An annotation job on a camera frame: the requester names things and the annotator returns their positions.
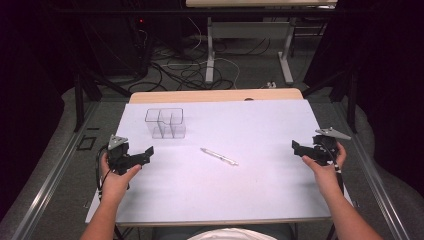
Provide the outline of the person's left hand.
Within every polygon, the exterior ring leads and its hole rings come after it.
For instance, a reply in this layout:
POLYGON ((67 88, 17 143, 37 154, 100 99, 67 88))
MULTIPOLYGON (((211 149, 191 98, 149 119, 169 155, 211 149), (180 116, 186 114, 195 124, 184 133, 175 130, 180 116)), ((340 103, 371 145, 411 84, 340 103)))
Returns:
POLYGON ((123 199, 129 182, 137 175, 142 167, 137 164, 130 168, 125 174, 115 174, 108 165, 108 155, 103 154, 101 158, 102 169, 102 203, 119 204, 123 199))

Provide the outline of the person's white shirt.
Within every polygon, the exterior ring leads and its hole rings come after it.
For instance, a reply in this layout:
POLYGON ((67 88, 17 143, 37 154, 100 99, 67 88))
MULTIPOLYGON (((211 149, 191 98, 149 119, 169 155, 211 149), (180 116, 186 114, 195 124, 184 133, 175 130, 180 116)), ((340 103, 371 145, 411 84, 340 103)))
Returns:
POLYGON ((187 240, 277 240, 274 237, 241 228, 224 228, 206 231, 187 240))

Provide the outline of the person's right hand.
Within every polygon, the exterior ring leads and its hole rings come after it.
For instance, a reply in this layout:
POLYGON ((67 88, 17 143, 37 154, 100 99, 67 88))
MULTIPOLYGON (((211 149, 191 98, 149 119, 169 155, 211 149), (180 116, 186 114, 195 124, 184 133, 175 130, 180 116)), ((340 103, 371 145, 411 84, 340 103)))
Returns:
POLYGON ((302 161, 313 171, 320 193, 326 201, 344 198, 338 185, 334 165, 320 166, 308 156, 303 156, 302 161))

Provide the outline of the white pen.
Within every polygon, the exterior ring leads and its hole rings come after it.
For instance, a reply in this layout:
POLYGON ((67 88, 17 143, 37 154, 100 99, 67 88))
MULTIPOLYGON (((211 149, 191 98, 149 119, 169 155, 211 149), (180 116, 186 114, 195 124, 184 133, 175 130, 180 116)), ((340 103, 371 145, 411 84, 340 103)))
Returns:
POLYGON ((223 162, 226 162, 226 163, 227 163, 227 164, 229 164, 229 165, 232 165, 232 166, 238 166, 238 165, 239 165, 239 163, 238 163, 238 162, 236 162, 235 160, 232 160, 232 159, 230 159, 230 158, 228 158, 228 157, 226 157, 226 156, 224 156, 224 155, 221 155, 221 154, 216 153, 216 152, 214 152, 214 151, 211 151, 211 150, 209 150, 209 149, 206 149, 206 148, 200 148, 200 150, 201 150, 202 152, 204 152, 205 154, 208 154, 208 155, 210 155, 210 156, 212 156, 212 157, 215 157, 215 158, 217 158, 217 159, 219 159, 219 160, 221 160, 221 161, 223 161, 223 162))

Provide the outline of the aluminium floor rail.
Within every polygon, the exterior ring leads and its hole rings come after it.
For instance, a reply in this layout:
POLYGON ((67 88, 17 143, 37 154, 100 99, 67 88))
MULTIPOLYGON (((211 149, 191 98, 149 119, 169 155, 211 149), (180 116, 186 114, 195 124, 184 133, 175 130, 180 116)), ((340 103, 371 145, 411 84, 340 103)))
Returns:
POLYGON ((32 176, 11 209, 14 228, 6 240, 78 240, 95 192, 94 158, 101 142, 95 127, 98 103, 73 130, 64 116, 32 176))
POLYGON ((365 147, 360 141, 360 138, 355 134, 347 122, 347 112, 340 102, 335 102, 333 108, 342 122, 343 132, 351 136, 351 143, 354 145, 356 152, 359 154, 359 165, 367 179, 374 198, 379 206, 379 209, 385 219, 387 226, 395 240, 411 240, 406 228, 404 227, 394 204, 385 190, 383 181, 371 160, 369 154, 366 152, 365 147))

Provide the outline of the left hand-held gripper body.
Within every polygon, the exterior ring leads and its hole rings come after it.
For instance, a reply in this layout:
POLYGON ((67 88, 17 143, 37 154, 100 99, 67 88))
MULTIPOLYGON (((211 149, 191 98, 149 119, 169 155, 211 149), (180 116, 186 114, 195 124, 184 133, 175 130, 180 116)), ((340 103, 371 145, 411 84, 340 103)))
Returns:
POLYGON ((127 138, 115 135, 110 137, 107 146, 108 165, 109 168, 118 175, 123 175, 128 169, 135 165, 139 165, 136 162, 137 155, 129 155, 128 150, 129 143, 127 138))

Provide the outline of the dark computer tower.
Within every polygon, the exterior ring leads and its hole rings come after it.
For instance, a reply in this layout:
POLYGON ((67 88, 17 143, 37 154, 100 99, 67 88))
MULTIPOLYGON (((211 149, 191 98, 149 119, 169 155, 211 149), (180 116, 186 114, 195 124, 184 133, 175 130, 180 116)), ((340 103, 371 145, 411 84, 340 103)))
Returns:
POLYGON ((108 75, 144 78, 148 73, 153 39, 143 20, 136 17, 108 18, 102 22, 102 42, 111 55, 108 75))

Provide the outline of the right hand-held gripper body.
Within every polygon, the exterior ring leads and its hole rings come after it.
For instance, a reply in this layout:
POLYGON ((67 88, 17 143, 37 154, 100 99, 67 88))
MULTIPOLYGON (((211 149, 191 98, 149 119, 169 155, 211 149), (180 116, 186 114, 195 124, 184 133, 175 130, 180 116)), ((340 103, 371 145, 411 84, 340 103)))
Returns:
POLYGON ((351 137, 333 127, 317 129, 316 135, 313 137, 314 147, 307 153, 307 156, 321 166, 334 163, 339 153, 338 139, 350 140, 351 137))

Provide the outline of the wooden table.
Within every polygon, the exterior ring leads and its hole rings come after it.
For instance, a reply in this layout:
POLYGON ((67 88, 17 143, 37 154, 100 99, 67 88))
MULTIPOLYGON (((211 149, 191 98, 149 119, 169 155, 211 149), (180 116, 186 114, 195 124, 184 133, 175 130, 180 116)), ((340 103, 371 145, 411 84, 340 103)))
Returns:
POLYGON ((130 97, 129 103, 226 102, 246 99, 302 100, 303 95, 296 88, 136 92, 130 97))

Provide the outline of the clear plastic organizer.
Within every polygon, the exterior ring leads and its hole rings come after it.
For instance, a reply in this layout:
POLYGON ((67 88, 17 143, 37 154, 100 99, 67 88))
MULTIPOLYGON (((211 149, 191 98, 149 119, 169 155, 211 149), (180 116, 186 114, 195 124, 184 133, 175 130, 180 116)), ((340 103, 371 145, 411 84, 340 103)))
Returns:
POLYGON ((183 139, 186 134, 182 108, 150 108, 144 119, 153 139, 183 139))

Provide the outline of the black metal stand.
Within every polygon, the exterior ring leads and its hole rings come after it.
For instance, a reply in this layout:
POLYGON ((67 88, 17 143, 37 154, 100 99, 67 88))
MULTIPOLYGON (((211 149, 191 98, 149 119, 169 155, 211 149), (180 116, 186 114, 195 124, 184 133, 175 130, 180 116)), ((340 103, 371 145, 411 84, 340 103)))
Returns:
POLYGON ((333 90, 330 93, 330 100, 332 102, 341 102, 344 96, 347 97, 346 121, 350 130, 356 134, 358 68, 353 65, 346 66, 343 70, 337 71, 330 77, 324 78, 312 87, 308 87, 302 91, 302 96, 308 97, 312 93, 329 85, 333 85, 333 90))
POLYGON ((86 121, 83 98, 87 96, 90 101, 98 102, 102 99, 103 95, 97 86, 101 83, 106 87, 111 88, 113 91, 119 93, 124 97, 130 97, 131 92, 125 90, 119 85, 101 76, 99 73, 90 69, 87 61, 83 55, 83 50, 76 43, 75 38, 70 35, 65 40, 67 49, 70 55, 70 65, 74 74, 74 87, 75 87, 75 107, 76 107, 76 125, 74 131, 79 131, 86 121))

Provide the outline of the white metal frame desk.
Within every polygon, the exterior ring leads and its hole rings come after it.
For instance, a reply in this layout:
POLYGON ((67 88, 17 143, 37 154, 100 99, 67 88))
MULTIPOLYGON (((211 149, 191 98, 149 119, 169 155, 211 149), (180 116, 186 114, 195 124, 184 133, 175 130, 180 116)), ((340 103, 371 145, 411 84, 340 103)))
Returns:
MULTIPOLYGON (((333 10, 338 0, 186 0, 186 6, 200 10, 333 10)), ((205 82, 214 81, 214 64, 216 61, 213 43, 215 39, 280 39, 284 41, 284 48, 278 53, 280 67, 285 83, 294 83, 288 63, 288 55, 294 38, 297 17, 285 17, 283 21, 216 21, 207 18, 208 58, 205 82)))

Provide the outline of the white table mat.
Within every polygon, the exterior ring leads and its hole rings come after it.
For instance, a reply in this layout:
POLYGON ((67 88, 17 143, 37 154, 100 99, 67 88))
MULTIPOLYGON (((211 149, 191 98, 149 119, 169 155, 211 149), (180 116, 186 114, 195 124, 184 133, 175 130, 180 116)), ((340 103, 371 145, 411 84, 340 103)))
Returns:
POLYGON ((154 147, 117 215, 122 225, 160 226, 327 219, 312 171, 292 140, 309 146, 318 127, 305 100, 181 103, 183 139, 153 139, 150 104, 125 107, 118 135, 129 152, 154 147), (205 154, 206 148, 239 163, 205 154))

